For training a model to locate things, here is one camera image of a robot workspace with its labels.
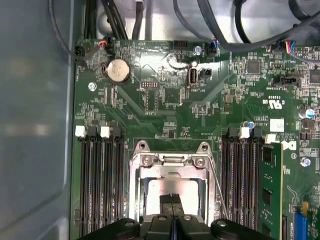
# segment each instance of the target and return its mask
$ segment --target white slot latch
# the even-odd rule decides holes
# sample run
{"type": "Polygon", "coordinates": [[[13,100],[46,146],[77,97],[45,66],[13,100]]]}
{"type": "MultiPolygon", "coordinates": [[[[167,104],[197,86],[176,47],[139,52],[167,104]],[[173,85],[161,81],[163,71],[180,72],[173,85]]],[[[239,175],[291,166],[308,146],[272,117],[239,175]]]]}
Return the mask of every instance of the white slot latch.
{"type": "Polygon", "coordinates": [[[239,132],[239,138],[240,139],[248,139],[250,138],[250,129],[247,126],[243,126],[240,128],[240,132],[239,132]]]}
{"type": "Polygon", "coordinates": [[[110,127],[108,126],[102,126],[100,130],[100,136],[102,138],[108,139],[110,137],[110,127]]]}
{"type": "Polygon", "coordinates": [[[75,133],[74,135],[78,138],[84,138],[86,137],[86,128],[85,126],[75,126],[75,133]]]}

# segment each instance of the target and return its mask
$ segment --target green circuit board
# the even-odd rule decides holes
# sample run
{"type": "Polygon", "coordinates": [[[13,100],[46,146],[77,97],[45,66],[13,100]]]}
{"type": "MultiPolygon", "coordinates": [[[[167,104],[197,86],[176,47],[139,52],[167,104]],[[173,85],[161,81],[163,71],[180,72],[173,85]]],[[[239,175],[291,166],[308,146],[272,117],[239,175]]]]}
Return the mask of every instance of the green circuit board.
{"type": "MultiPolygon", "coordinates": [[[[97,40],[78,42],[84,52],[97,44],[97,40]]],[[[221,177],[222,136],[230,128],[239,130],[253,122],[255,128],[261,129],[263,138],[273,134],[278,142],[270,145],[277,159],[268,166],[260,166],[258,178],[266,186],[260,191],[274,194],[272,198],[268,194],[260,195],[259,202],[264,203],[259,204],[257,230],[281,239],[284,215],[287,240],[295,239],[295,228],[299,227],[294,223],[295,211],[303,202],[313,206],[313,211],[320,205],[320,70],[268,47],[245,53],[229,53],[218,48],[212,53],[210,45],[203,42],[115,40],[111,50],[112,55],[101,48],[86,66],[76,66],[73,125],[96,127],[98,131],[100,127],[110,126],[111,133],[120,131],[123,136],[123,152],[117,153],[123,159],[122,168],[111,165],[113,174],[118,175],[118,169],[122,172],[122,216],[128,214],[129,161],[139,140],[147,141],[153,151],[168,152],[194,152],[205,141],[210,144],[221,177]],[[194,53],[196,46],[202,49],[200,55],[194,53]],[[103,72],[104,65],[114,58],[123,59],[130,66],[130,78],[124,84],[113,84],[103,72]],[[188,82],[190,66],[198,74],[194,84],[188,82]],[[297,82],[279,84],[283,78],[297,82]],[[90,84],[94,84],[94,90],[89,89],[90,84]],[[314,110],[313,119],[299,117],[301,109],[306,108],[314,110]],[[309,166],[302,166],[304,158],[310,159],[309,166]]],[[[294,51],[310,59],[318,59],[320,54],[317,47],[297,46],[294,51]]],[[[85,184],[82,182],[82,170],[86,167],[82,166],[84,147],[75,137],[71,239],[83,235],[80,209],[81,189],[85,184]]],[[[103,155],[107,146],[91,150],[89,143],[89,148],[87,155],[93,152],[103,155]]],[[[93,176],[102,179],[93,186],[97,212],[104,208],[102,175],[103,170],[99,170],[93,176]]],[[[89,212],[94,211],[89,205],[89,212]]],[[[87,226],[85,234],[104,226],[103,219],[94,222],[96,226],[87,226]]],[[[312,236],[316,236],[317,229],[312,230],[312,236]]]]}

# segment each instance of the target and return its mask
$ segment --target cable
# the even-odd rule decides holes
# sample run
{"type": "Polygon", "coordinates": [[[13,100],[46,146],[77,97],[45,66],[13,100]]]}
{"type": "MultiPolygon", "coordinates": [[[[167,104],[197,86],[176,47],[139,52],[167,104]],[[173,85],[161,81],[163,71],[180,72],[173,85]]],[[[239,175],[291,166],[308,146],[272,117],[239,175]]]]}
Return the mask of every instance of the cable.
{"type": "Polygon", "coordinates": [[[97,1],[96,0],[90,0],[90,38],[96,39],[97,38],[97,1]]]}
{"type": "Polygon", "coordinates": [[[114,0],[108,0],[107,2],[109,2],[111,13],[112,13],[112,15],[114,17],[116,25],[119,28],[119,32],[120,32],[120,34],[122,36],[122,39],[128,40],[128,35],[126,33],[126,28],[124,26],[124,23],[122,22],[122,18],[120,16],[119,11],[118,11],[117,5],[115,4],[114,0]]]}
{"type": "Polygon", "coordinates": [[[250,52],[257,48],[260,48],[262,46],[267,46],[274,44],[275,42],[283,39],[287,39],[291,35],[294,35],[298,33],[299,31],[303,30],[305,27],[313,23],[314,21],[318,20],[320,18],[320,11],[318,11],[316,14],[314,14],[312,17],[307,19],[306,21],[300,23],[299,25],[283,32],[278,35],[275,35],[273,37],[270,37],[266,40],[254,42],[254,43],[233,43],[230,44],[225,39],[223,33],[221,32],[221,29],[217,23],[217,20],[215,18],[215,15],[212,11],[211,5],[208,0],[197,0],[197,3],[199,5],[201,14],[204,18],[205,23],[209,27],[212,34],[216,37],[216,39],[220,42],[222,48],[229,52],[234,53],[240,53],[240,52],[250,52]]]}
{"type": "Polygon", "coordinates": [[[137,1],[135,5],[135,23],[132,30],[132,40],[138,40],[141,30],[142,20],[144,18],[144,3],[137,1]]]}
{"type": "Polygon", "coordinates": [[[233,4],[235,5],[235,14],[234,14],[234,21],[235,21],[235,28],[238,32],[241,40],[245,44],[250,44],[251,41],[247,37],[244,27],[242,26],[242,20],[241,20],[241,12],[242,12],[242,4],[244,4],[247,0],[234,0],[233,4]]]}
{"type": "Polygon", "coordinates": [[[295,16],[296,19],[303,22],[310,18],[310,16],[301,9],[297,0],[288,0],[289,8],[292,14],[295,16]]]}
{"type": "Polygon", "coordinates": [[[56,16],[55,16],[55,10],[54,10],[54,0],[48,0],[48,7],[49,7],[49,16],[51,20],[51,24],[55,33],[55,36],[57,40],[59,41],[61,47],[65,52],[67,52],[73,59],[77,60],[80,65],[85,65],[86,60],[91,59],[94,54],[99,50],[99,46],[94,47],[90,52],[87,53],[86,56],[78,56],[75,53],[73,53],[65,43],[64,39],[61,36],[61,33],[59,31],[56,16]]]}
{"type": "Polygon", "coordinates": [[[118,31],[118,26],[116,24],[116,21],[114,19],[114,16],[112,15],[112,12],[111,12],[111,8],[108,4],[108,0],[101,0],[101,3],[103,5],[103,8],[104,8],[104,11],[105,11],[105,14],[109,20],[109,23],[110,23],[110,26],[111,26],[111,29],[112,29],[112,32],[113,32],[113,35],[116,39],[121,39],[121,35],[118,31]]]}
{"type": "Polygon", "coordinates": [[[212,40],[206,36],[203,36],[197,30],[195,30],[185,19],[183,16],[182,12],[180,11],[179,5],[178,5],[178,0],[173,0],[173,9],[174,13],[176,15],[176,18],[179,20],[182,26],[184,26],[185,29],[187,29],[189,32],[191,32],[193,35],[195,35],[198,39],[201,39],[205,42],[210,43],[212,40]]]}

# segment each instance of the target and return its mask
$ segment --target white label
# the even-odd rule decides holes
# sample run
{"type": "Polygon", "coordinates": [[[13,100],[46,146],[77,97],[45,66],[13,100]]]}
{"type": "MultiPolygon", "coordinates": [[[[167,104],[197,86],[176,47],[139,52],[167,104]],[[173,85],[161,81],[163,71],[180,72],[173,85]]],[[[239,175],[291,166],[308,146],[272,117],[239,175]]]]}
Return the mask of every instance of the white label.
{"type": "Polygon", "coordinates": [[[282,109],[282,105],[285,104],[285,101],[284,100],[280,101],[275,99],[269,99],[269,100],[265,99],[265,100],[262,100],[262,103],[266,105],[269,104],[270,109],[282,109]]]}
{"type": "Polygon", "coordinates": [[[283,145],[283,150],[289,149],[291,151],[295,151],[297,150],[297,142],[296,141],[282,141],[281,144],[283,145]]]}
{"type": "Polygon", "coordinates": [[[270,119],[270,132],[283,133],[285,131],[285,120],[282,118],[270,119]]]}

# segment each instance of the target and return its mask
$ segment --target black chip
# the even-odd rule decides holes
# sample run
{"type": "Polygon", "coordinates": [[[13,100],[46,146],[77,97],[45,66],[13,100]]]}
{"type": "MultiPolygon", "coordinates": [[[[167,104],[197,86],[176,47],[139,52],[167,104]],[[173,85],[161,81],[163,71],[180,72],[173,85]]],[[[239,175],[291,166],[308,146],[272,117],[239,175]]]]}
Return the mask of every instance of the black chip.
{"type": "Polygon", "coordinates": [[[262,223],[262,233],[264,234],[264,235],[267,235],[267,236],[270,236],[271,235],[271,230],[270,230],[270,228],[268,228],[266,225],[264,225],[263,223],[262,223]]]}
{"type": "Polygon", "coordinates": [[[300,132],[300,140],[307,140],[307,134],[305,132],[300,132]]]}
{"type": "Polygon", "coordinates": [[[91,125],[98,125],[99,121],[98,120],[91,120],[91,125]]]}
{"type": "Polygon", "coordinates": [[[260,62],[259,61],[248,61],[247,73],[248,74],[260,74],[260,62]]]}
{"type": "Polygon", "coordinates": [[[265,147],[263,151],[263,161],[272,163],[272,149],[265,147]]]}
{"type": "Polygon", "coordinates": [[[98,134],[98,129],[96,126],[88,126],[87,128],[87,135],[89,137],[96,137],[98,134]]]}
{"type": "Polygon", "coordinates": [[[309,75],[311,84],[320,84],[320,70],[310,70],[309,75]]]}
{"type": "Polygon", "coordinates": [[[305,129],[313,129],[315,127],[316,121],[312,119],[303,119],[302,125],[305,129]]]}
{"type": "Polygon", "coordinates": [[[226,113],[231,113],[232,112],[232,106],[224,106],[223,107],[223,111],[226,113]]]}
{"type": "Polygon", "coordinates": [[[208,108],[208,110],[207,110],[208,115],[212,115],[213,112],[214,112],[214,110],[211,107],[208,108]]]}
{"type": "Polygon", "coordinates": [[[306,133],[306,139],[307,139],[307,140],[312,140],[312,134],[309,133],[309,132],[307,132],[307,133],[306,133]]]}
{"type": "Polygon", "coordinates": [[[272,197],[271,192],[269,192],[267,189],[264,188],[262,192],[262,199],[264,203],[271,206],[271,197],[272,197]]]}
{"type": "Polygon", "coordinates": [[[175,138],[175,131],[174,130],[169,130],[168,137],[170,139],[174,139],[175,138]]]}

